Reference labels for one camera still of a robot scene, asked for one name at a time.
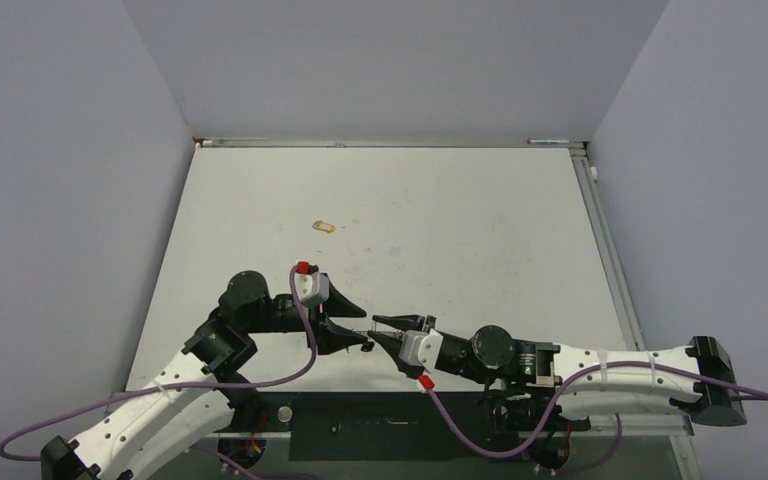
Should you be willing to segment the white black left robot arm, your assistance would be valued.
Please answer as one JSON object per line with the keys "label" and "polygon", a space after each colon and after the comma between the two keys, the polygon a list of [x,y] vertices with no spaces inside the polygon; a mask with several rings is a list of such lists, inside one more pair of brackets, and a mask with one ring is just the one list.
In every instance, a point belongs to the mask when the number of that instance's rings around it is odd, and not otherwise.
{"label": "white black left robot arm", "polygon": [[294,381],[313,367],[307,363],[275,380],[247,380],[239,370],[258,351],[256,334],[302,332],[313,358],[370,343],[367,335],[336,324],[338,318],[364,318],[367,313],[317,266],[294,265],[289,285],[289,293],[271,296],[261,273],[234,275],[217,307],[152,384],[120,396],[120,406],[97,425],[71,439],[57,436],[43,447],[42,478],[136,478],[130,463],[139,450],[208,393],[218,393],[219,402],[206,405],[198,418],[185,423],[178,448],[185,448],[196,434],[208,433],[210,422],[218,429],[252,426],[258,415],[257,390]]}

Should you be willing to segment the yellow plastic key tag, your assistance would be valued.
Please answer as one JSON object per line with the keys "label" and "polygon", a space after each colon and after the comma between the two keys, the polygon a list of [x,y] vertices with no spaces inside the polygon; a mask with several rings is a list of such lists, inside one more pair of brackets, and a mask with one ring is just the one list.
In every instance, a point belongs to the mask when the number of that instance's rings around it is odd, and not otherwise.
{"label": "yellow plastic key tag", "polygon": [[312,224],[312,228],[316,231],[332,234],[337,230],[337,227],[331,223],[324,222],[321,220],[315,221]]}

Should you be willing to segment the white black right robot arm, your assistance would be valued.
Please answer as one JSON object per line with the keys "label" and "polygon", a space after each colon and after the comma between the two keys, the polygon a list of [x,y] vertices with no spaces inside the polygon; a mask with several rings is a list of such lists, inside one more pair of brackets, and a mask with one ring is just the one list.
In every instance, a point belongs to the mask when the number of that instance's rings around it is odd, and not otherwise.
{"label": "white black right robot arm", "polygon": [[407,377],[453,375],[502,404],[526,396],[526,417],[539,428],[612,413],[684,415],[715,427],[747,422],[731,358],[711,336],[665,350],[612,351],[515,339],[497,325],[462,338],[439,331],[433,316],[372,319],[384,329],[370,337]]}

